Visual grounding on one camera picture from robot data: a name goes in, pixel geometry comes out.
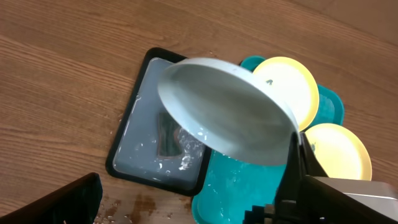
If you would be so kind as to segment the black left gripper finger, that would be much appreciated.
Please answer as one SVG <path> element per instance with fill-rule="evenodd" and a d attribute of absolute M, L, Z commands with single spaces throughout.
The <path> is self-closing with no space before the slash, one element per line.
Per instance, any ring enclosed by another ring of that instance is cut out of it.
<path fill-rule="evenodd" d="M 1 217 L 1 223 L 93 223 L 102 196 L 100 176 L 92 172 Z"/>

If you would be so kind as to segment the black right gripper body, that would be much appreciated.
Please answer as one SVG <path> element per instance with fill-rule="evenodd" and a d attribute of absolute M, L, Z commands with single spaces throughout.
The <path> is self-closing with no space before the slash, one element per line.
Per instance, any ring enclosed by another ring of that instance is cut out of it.
<path fill-rule="evenodd" d="M 286 176 L 274 203 L 253 206 L 244 223 L 397 223 L 397 196 L 384 182 Z"/>

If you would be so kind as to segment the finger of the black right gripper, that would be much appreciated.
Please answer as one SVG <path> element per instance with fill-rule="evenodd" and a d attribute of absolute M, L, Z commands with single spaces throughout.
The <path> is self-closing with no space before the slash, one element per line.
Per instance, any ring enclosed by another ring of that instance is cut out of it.
<path fill-rule="evenodd" d="M 287 164 L 275 196 L 277 212 L 296 209 L 302 181 L 306 175 L 328 177 L 317 161 L 305 133 L 300 132 L 293 134 L 290 140 Z"/>

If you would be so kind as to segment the yellow plate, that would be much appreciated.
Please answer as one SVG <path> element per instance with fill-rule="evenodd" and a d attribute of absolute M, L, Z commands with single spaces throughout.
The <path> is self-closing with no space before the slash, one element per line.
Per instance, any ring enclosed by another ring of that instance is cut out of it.
<path fill-rule="evenodd" d="M 317 161 L 329 177 L 372 179 L 373 169 L 368 151 L 349 129 L 323 123 L 307 129 L 305 135 Z"/>
<path fill-rule="evenodd" d="M 299 130 L 312 123 L 320 97 L 317 83 L 309 69 L 288 57 L 272 57 L 260 63 L 253 74 L 273 87 L 292 110 Z"/>

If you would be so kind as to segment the white plate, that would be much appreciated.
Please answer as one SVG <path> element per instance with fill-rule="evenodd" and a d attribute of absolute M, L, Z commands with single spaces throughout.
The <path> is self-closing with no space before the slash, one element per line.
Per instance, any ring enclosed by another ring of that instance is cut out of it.
<path fill-rule="evenodd" d="M 292 110 L 249 70 L 216 58 L 188 58 L 167 67 L 158 92 L 165 109 L 206 146 L 251 164 L 287 163 L 300 145 Z"/>

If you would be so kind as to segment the orange green scrub sponge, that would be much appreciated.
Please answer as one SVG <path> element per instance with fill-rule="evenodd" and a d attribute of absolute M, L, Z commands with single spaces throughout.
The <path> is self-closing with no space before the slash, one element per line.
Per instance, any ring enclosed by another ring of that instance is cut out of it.
<path fill-rule="evenodd" d="M 173 159 L 182 155 L 178 135 L 180 125 L 167 112 L 159 113 L 158 135 L 159 145 L 157 156 L 164 159 Z"/>

